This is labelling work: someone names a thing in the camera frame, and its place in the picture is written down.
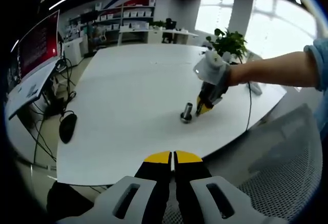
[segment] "green leaves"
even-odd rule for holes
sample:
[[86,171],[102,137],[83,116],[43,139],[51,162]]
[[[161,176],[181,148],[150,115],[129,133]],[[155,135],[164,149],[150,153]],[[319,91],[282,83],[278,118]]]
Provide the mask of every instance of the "green leaves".
[[149,22],[149,26],[153,26],[153,27],[165,27],[166,23],[163,21],[153,21],[153,22]]
[[246,40],[244,40],[242,34],[237,31],[231,33],[227,29],[226,33],[224,33],[217,28],[214,30],[214,34],[216,36],[215,42],[211,41],[212,38],[210,36],[206,37],[206,40],[212,43],[214,49],[220,56],[223,56],[225,52],[230,52],[241,59],[247,52],[244,45]]

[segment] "window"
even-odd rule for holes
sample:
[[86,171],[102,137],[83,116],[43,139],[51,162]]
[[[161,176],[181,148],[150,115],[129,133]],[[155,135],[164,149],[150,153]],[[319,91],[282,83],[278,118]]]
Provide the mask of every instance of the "window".
[[254,0],[246,47],[262,58],[302,51],[317,37],[315,18],[285,0]]
[[228,28],[234,0],[201,0],[195,30],[214,34]]

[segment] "white desk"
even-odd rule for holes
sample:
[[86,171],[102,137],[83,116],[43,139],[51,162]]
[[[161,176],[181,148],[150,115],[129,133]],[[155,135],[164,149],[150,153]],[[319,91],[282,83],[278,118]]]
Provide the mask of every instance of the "white desk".
[[[99,50],[68,105],[77,115],[71,141],[59,141],[57,177],[73,185],[108,185],[134,176],[157,152],[184,150],[204,157],[242,134],[250,97],[246,85],[228,89],[214,109],[190,124],[180,121],[187,102],[196,107],[202,81],[193,67],[204,48],[128,45]],[[284,96],[278,85],[252,93],[250,127]]]
[[117,45],[122,44],[122,38],[124,33],[146,33],[147,34],[147,44],[160,44],[162,42],[163,33],[172,33],[177,35],[177,44],[182,45],[193,45],[195,44],[195,39],[198,38],[197,34],[189,32],[181,32],[177,30],[165,29],[165,30],[155,30],[155,29],[120,29],[118,35]]
[[24,105],[39,99],[42,88],[55,69],[55,60],[29,76],[10,93],[6,104],[6,116],[11,119]]

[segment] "computer monitor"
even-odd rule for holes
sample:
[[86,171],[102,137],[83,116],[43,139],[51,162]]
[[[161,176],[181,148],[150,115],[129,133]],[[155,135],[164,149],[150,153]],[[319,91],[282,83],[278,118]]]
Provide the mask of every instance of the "computer monitor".
[[56,11],[36,24],[19,41],[18,60],[22,81],[59,58],[58,19],[59,11]]

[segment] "metal bolt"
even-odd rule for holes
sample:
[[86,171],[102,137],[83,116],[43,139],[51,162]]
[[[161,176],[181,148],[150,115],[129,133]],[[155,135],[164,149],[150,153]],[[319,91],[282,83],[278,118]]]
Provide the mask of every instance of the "metal bolt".
[[183,123],[190,123],[192,119],[191,110],[193,109],[193,105],[191,103],[187,103],[184,111],[180,114],[180,120]]

